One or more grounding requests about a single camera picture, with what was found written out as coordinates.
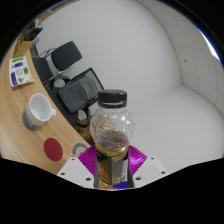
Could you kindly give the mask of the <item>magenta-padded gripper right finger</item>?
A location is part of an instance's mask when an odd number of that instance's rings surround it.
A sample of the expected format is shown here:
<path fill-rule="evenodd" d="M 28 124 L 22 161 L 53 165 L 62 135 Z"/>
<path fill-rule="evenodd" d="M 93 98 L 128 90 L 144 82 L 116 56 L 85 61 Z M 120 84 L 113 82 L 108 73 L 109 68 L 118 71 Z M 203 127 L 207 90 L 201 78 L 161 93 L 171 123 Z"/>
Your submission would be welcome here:
<path fill-rule="evenodd" d="M 140 188 L 168 175 L 159 160 L 147 157 L 137 148 L 129 147 L 127 181 L 130 188 Z"/>

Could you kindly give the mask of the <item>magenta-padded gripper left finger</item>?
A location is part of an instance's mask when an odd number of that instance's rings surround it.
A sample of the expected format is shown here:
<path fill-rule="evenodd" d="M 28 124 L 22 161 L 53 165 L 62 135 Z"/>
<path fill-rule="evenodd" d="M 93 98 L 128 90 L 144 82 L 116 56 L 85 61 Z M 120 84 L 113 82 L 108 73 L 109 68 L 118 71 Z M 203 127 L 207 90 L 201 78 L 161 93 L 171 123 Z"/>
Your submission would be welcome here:
<path fill-rule="evenodd" d="M 99 172 L 95 147 L 86 149 L 79 157 L 71 157 L 58 176 L 84 188 L 97 188 Z"/>

